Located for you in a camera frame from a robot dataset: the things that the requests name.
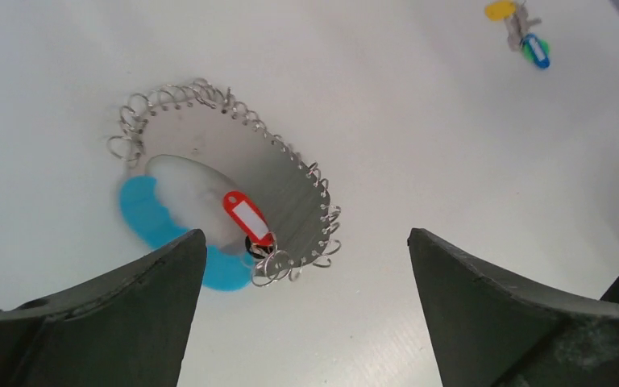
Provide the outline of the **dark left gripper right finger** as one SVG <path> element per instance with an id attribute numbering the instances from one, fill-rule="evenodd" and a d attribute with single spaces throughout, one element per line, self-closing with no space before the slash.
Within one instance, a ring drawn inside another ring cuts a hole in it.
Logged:
<path id="1" fill-rule="evenodd" d="M 530 280 L 425 229 L 407 240 L 445 386 L 619 386 L 619 304 Z"/>

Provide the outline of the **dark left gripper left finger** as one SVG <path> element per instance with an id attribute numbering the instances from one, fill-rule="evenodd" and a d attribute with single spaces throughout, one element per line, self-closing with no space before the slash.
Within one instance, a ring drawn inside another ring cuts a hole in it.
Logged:
<path id="1" fill-rule="evenodd" d="M 174 386 L 206 266 L 192 230 L 72 288 L 0 310 L 0 386 Z"/>

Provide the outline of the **red tagged key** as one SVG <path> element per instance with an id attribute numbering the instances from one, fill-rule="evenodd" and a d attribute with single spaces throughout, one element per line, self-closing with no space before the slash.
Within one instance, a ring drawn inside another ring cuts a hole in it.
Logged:
<path id="1" fill-rule="evenodd" d="M 274 252 L 272 232 L 261 211 L 245 193 L 229 191 L 223 197 L 222 207 L 244 232 L 244 244 L 249 254 L 263 260 Z"/>

